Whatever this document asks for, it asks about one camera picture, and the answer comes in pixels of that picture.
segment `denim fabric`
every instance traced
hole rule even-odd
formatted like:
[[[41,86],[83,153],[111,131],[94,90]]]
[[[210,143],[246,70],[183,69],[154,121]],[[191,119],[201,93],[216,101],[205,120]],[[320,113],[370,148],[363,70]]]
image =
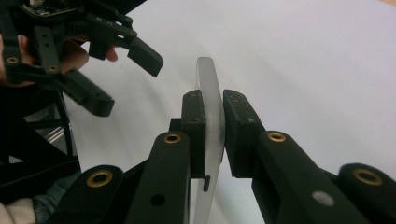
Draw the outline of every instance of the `denim fabric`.
[[[45,223],[55,211],[66,191],[72,186],[80,172],[68,177],[58,179],[47,190],[46,194],[37,195],[33,198],[35,220],[37,224]]]

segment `white table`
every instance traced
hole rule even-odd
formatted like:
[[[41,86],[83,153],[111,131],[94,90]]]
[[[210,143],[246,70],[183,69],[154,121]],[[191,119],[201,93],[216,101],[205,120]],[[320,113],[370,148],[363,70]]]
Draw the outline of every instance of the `white table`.
[[[109,118],[68,101],[83,170],[128,170],[179,118],[196,60],[246,95],[267,130],[291,135],[318,166],[372,165],[396,179],[396,7],[376,0],[150,0],[130,14],[164,59],[157,78],[118,49],[81,71],[116,100]],[[263,223],[250,180],[224,160],[209,223]]]

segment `human hand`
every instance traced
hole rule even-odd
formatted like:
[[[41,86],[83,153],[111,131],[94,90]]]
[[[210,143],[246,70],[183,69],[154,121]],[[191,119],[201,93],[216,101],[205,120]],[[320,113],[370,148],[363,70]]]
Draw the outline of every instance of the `human hand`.
[[[18,40],[22,62],[26,64],[39,64],[38,59],[33,57],[29,52],[29,40],[23,35],[19,35]],[[3,48],[3,38],[0,35],[0,85],[6,87],[24,87],[34,84],[33,82],[25,81],[22,84],[13,85],[7,81],[6,69],[3,65]],[[65,55],[61,59],[61,68],[63,74],[73,68],[81,68],[89,60],[87,51],[77,44],[73,39],[64,41],[64,52]],[[111,62],[115,62],[118,59],[114,46],[110,47],[106,57]]]

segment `person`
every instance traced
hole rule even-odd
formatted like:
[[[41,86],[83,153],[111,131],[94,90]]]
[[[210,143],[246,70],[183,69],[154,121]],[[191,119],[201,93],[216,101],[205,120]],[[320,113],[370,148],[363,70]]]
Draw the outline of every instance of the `person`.
[[[23,35],[19,35],[18,40],[22,62],[38,65],[39,60],[29,51],[29,40]],[[89,60],[86,50],[75,40],[64,41],[64,56],[61,59],[63,74],[72,68],[81,68]],[[3,64],[3,43],[0,35],[0,165],[9,165],[10,155],[22,161],[62,162],[66,156],[44,138],[37,137],[38,133],[31,130],[24,120],[25,116],[52,104],[54,91],[43,90],[29,81],[18,85],[8,82]],[[109,48],[106,58],[111,62],[118,59],[114,46]],[[44,223],[77,177],[78,174],[74,174],[57,180],[47,193],[33,199],[22,198],[7,205],[0,202],[0,223]]]

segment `translucent plastic object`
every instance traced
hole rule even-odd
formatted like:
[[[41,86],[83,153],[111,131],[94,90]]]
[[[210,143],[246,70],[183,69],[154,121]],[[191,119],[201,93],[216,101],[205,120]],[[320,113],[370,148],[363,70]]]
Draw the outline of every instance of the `translucent plastic object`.
[[[196,88],[201,90],[206,117],[205,180],[198,181],[194,224],[206,224],[213,201],[219,167],[224,151],[225,118],[215,65],[211,58],[199,58],[196,71]]]

